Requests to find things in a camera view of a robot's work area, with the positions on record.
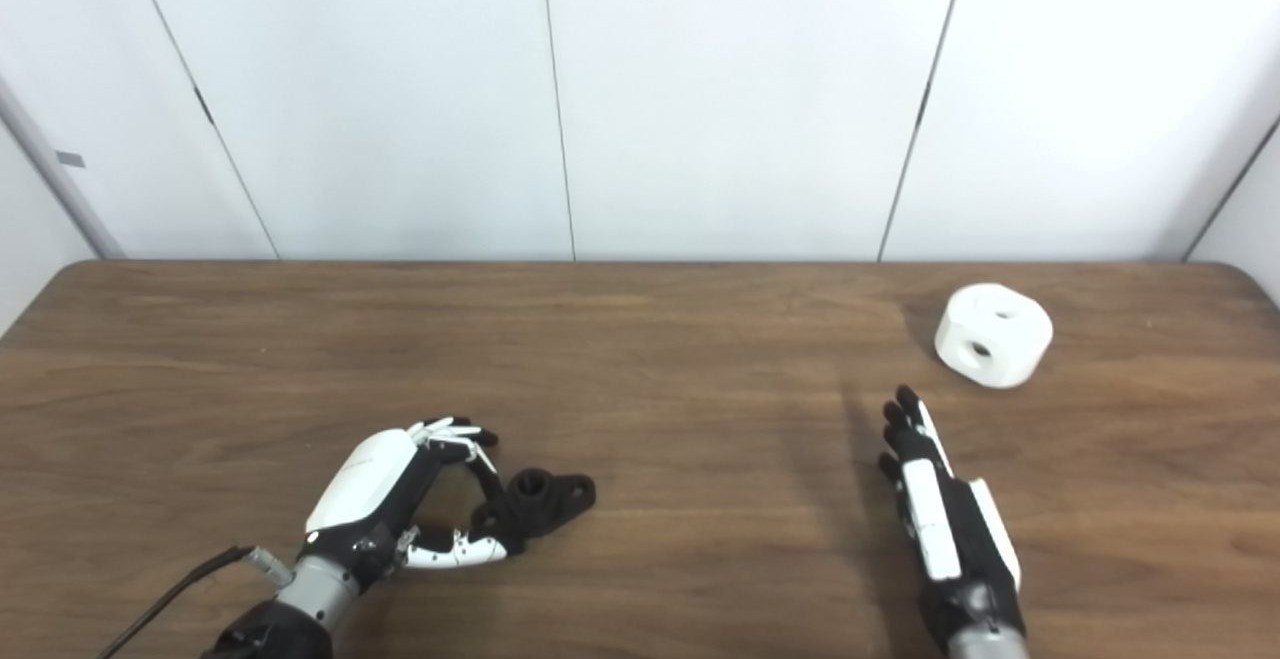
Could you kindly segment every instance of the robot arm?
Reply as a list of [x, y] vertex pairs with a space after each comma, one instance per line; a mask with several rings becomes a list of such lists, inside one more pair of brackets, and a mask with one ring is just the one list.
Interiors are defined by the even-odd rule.
[[[516, 475], [506, 491], [485, 447], [498, 443], [466, 418], [444, 417], [371, 435], [338, 468], [311, 516], [293, 569], [265, 552], [247, 559], [280, 586], [274, 599], [228, 627], [205, 659], [328, 659], [330, 635], [378, 581], [407, 568], [449, 569], [525, 550], [591, 508], [590, 477], [541, 470]], [[466, 464], [484, 490], [474, 528], [425, 527], [413, 513], [448, 464]]]
[[951, 659], [1029, 659], [1018, 605], [1021, 568], [987, 482], [957, 480], [919, 395], [884, 406], [881, 471], [924, 575], [920, 612]]

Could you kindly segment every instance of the white robotic hand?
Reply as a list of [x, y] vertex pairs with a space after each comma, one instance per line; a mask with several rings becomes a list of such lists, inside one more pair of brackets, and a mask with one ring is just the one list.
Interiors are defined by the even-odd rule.
[[920, 612], [951, 659], [1027, 659], [1018, 590], [1021, 568], [987, 482], [951, 471], [919, 395], [900, 386], [884, 406], [881, 468], [924, 573]]
[[[276, 600], [333, 631], [357, 596], [398, 568], [449, 569], [525, 550], [595, 503], [590, 477], [516, 475], [507, 491], [485, 448], [498, 436], [463, 417], [371, 435], [338, 468], [306, 522], [296, 578]], [[413, 514], [448, 464], [465, 464], [484, 490], [470, 531], [417, 527]]]

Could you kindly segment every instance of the wire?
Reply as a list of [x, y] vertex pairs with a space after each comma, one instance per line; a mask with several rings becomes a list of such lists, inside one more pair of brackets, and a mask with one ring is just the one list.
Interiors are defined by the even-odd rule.
[[198, 582], [200, 580], [207, 577], [210, 573], [214, 573], [223, 567], [239, 562], [244, 557], [248, 557], [250, 552], [252, 550], [253, 550], [252, 546], [232, 546], [227, 552], [223, 552], [216, 557], [211, 557], [207, 562], [197, 566], [195, 569], [188, 572], [187, 576], [182, 578], [182, 581], [173, 585], [173, 587], [169, 591], [165, 591], [160, 596], [160, 599], [156, 599], [156, 603], [152, 604], [150, 609], [147, 609], [146, 612], [142, 613], [141, 617], [134, 619], [134, 622], [129, 624], [129, 628], [120, 632], [120, 636], [115, 637], [111, 641], [111, 644], [106, 645], [106, 649], [99, 651], [97, 656], [95, 656], [93, 659], [109, 659], [110, 655], [119, 651], [120, 647], [128, 644], [128, 641], [132, 640], [134, 635], [142, 631], [142, 627], [147, 626], [147, 623], [151, 623], [151, 619], [155, 619], [156, 615], [160, 614], [160, 612], [164, 612], [164, 608], [168, 607], [170, 601], [178, 599], [178, 595], [182, 594], [184, 590], [187, 590], [188, 586]]

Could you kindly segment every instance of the wooden table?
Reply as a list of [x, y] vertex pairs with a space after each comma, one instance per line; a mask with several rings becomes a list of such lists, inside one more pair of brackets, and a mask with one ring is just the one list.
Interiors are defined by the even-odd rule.
[[[1053, 317], [1025, 386], [934, 358], [969, 282]], [[230, 544], [292, 557], [357, 441], [458, 413], [599, 504], [376, 587], [339, 658], [933, 656], [874, 468], [899, 383], [996, 491], [1037, 659], [1280, 656], [1280, 321], [1203, 264], [77, 264], [0, 340], [0, 655], [92, 656]], [[479, 502], [456, 472], [428, 521]], [[227, 569], [122, 655], [266, 595]]]

